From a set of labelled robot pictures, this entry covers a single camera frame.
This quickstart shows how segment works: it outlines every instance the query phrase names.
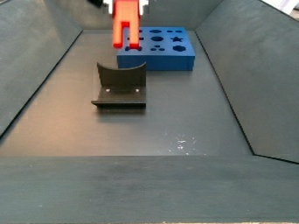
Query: black bracket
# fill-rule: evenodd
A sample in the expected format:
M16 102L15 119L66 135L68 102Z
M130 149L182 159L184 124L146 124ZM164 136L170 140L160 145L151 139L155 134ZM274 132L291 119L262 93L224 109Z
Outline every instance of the black bracket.
M98 107L146 107L146 63L128 69L115 69L98 63L100 90Z

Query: bin floor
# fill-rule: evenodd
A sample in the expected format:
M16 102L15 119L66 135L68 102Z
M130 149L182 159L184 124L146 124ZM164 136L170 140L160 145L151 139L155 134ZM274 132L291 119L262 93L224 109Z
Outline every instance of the bin floor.
M147 108L99 110L98 62L118 67L111 31L84 31L0 142L0 156L251 156L194 31L192 72L147 73Z

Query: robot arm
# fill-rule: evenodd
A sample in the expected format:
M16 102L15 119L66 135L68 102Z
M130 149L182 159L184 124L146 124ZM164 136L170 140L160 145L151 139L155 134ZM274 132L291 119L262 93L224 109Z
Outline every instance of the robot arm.
M144 14L144 6L148 0L104 0L108 5L108 13L114 17L114 38L115 48L123 47L123 30L130 27L130 47L139 47L139 24L140 16Z

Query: star-shaped hole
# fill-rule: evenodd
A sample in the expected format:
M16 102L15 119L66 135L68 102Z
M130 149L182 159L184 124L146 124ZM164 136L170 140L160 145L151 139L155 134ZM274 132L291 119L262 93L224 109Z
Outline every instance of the star-shaped hole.
M183 42L183 38L175 37L175 38L172 38L172 42Z

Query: blue foam block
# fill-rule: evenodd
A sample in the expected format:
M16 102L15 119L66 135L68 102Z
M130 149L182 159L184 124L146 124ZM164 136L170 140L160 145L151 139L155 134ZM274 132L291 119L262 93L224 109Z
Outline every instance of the blue foam block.
M140 27L140 48L128 47L128 29L124 47L118 51L119 68L147 64L147 70L191 71L195 52L187 31L182 27Z

